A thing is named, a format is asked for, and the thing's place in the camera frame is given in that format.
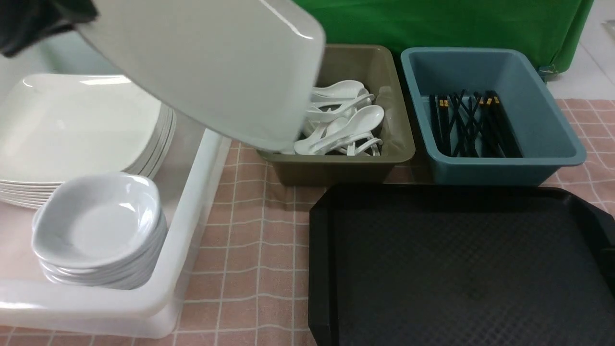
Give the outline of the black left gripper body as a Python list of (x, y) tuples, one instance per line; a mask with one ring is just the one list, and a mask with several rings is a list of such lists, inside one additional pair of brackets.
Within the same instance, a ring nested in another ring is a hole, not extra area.
[(91, 0), (2, 0), (0, 52), (15, 57), (49, 37), (74, 31), (98, 17)]

